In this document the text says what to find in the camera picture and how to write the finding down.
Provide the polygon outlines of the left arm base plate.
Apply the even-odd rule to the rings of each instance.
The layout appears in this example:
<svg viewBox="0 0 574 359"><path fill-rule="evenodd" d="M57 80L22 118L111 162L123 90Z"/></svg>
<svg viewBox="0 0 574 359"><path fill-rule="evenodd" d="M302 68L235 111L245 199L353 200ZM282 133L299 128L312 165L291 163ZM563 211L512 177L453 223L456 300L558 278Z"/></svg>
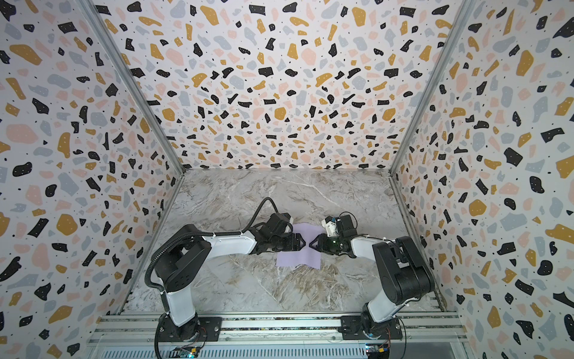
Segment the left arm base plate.
<svg viewBox="0 0 574 359"><path fill-rule="evenodd" d="M162 315L155 333L155 343L217 342L222 328L221 317L194 317L177 326L170 316Z"/></svg>

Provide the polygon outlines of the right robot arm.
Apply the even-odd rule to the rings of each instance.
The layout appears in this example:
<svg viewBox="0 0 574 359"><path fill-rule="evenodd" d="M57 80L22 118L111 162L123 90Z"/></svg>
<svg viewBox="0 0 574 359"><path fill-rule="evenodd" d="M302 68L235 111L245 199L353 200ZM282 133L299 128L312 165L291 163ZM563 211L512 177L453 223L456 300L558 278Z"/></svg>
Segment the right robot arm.
<svg viewBox="0 0 574 359"><path fill-rule="evenodd" d="M328 216L321 222L324 233L309 247L322 254L362 258L375 262L381 291L364 304L361 326L374 336L411 302L435 291L435 279L414 240L409 236L386 239L360 234L350 212Z"/></svg>

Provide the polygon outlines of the lilac square paper sheet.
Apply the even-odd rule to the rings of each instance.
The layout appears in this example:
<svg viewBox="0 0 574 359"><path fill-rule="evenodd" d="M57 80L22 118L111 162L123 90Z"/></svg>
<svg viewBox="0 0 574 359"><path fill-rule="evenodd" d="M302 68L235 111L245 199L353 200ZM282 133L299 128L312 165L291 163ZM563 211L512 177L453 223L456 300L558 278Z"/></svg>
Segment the lilac square paper sheet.
<svg viewBox="0 0 574 359"><path fill-rule="evenodd" d="M303 240L309 244L317 236L324 233L324 228L314 224L300 223L294 225L294 232L302 235ZM276 266L279 268L301 265L312 269L321 269L321 253L306 245L300 251L280 252L277 255Z"/></svg>

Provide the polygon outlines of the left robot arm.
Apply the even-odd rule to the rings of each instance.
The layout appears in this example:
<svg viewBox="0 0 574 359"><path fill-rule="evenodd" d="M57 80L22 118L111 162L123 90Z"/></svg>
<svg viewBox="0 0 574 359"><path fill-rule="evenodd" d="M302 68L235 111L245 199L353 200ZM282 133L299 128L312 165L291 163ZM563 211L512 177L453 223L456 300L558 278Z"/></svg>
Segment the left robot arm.
<svg viewBox="0 0 574 359"><path fill-rule="evenodd" d="M185 225L151 257L144 274L149 288L158 290L170 323L183 328L197 320L191 284L206 260L230 255L296 252L306 247L286 213L243 230L205 232Z"/></svg>

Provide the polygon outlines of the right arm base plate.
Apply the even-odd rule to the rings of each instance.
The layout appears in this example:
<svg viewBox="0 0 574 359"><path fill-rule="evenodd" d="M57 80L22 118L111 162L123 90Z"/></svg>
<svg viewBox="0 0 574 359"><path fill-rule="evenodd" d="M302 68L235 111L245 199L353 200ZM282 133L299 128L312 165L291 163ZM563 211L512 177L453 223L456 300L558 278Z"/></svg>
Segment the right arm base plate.
<svg viewBox="0 0 574 359"><path fill-rule="evenodd" d="M344 340L400 340L402 326L398 318L375 323L367 316L343 316L338 332Z"/></svg>

